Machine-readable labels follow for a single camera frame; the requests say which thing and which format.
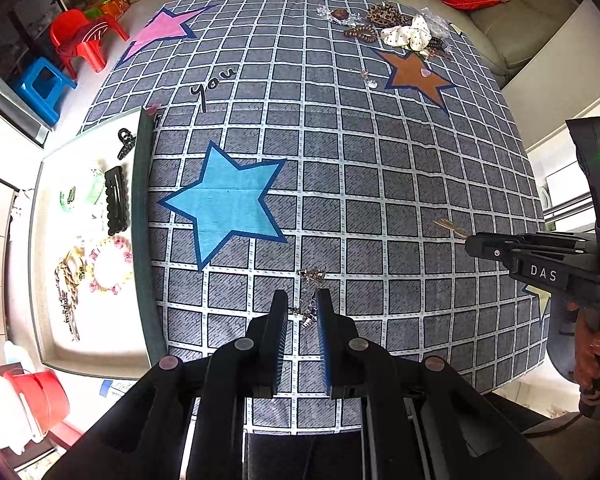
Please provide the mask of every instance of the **silver rivet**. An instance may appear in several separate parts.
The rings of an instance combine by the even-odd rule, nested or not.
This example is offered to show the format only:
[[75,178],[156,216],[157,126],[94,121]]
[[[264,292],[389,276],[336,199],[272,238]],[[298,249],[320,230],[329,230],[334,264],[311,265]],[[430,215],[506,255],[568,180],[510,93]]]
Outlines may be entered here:
[[363,350],[369,348],[369,341],[362,339],[361,337],[355,337],[349,341],[349,348],[357,352],[362,352]]
[[427,367],[427,370],[439,372],[445,367],[445,362],[440,357],[433,356],[424,361],[424,365]]
[[160,359],[158,365],[163,370],[173,370],[176,366],[178,366],[178,358],[172,355],[167,355]]
[[236,340],[234,346],[238,350],[251,350],[253,348],[253,339],[249,339],[248,337],[241,337]]

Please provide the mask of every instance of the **clear plastic bag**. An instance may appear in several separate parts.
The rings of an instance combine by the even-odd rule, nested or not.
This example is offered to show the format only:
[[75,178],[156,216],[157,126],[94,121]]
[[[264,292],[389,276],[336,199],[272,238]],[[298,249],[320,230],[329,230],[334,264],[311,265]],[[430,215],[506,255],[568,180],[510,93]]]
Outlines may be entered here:
[[431,35],[434,38],[439,38],[440,40],[448,40],[451,37],[449,24],[444,18],[431,12],[428,7],[421,9],[420,14],[423,15],[425,21],[427,22],[427,26],[429,27]]

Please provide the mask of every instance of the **blue plastic stool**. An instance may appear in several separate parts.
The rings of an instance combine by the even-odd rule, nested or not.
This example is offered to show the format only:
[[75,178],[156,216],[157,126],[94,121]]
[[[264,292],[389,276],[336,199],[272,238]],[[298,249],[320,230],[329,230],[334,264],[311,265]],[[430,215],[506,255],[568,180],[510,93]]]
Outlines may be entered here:
[[[45,68],[52,73],[51,78],[47,80],[40,77]],[[60,114],[54,107],[58,103],[64,85],[71,88],[77,86],[75,81],[60,72],[48,59],[39,57],[24,71],[14,90],[43,121],[53,126],[60,119]]]

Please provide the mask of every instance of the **pink star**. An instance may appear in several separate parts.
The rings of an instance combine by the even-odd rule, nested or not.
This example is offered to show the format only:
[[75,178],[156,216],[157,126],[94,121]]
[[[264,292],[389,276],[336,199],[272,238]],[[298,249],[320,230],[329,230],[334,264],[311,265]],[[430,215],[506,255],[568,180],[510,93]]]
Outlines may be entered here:
[[206,6],[201,9],[181,12],[179,14],[174,14],[164,7],[161,8],[131,42],[129,48],[117,63],[116,68],[154,41],[177,40],[179,38],[191,38],[192,40],[195,40],[196,35],[185,22],[211,7],[215,6]]

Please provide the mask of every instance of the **sofa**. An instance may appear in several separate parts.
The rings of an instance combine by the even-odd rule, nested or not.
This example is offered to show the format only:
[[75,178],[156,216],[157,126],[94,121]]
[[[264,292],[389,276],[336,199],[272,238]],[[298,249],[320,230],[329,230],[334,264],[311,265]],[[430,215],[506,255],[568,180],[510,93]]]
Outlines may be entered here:
[[441,0],[387,0],[429,9],[460,28],[502,88],[535,56],[576,9],[573,0],[510,0],[464,11]]

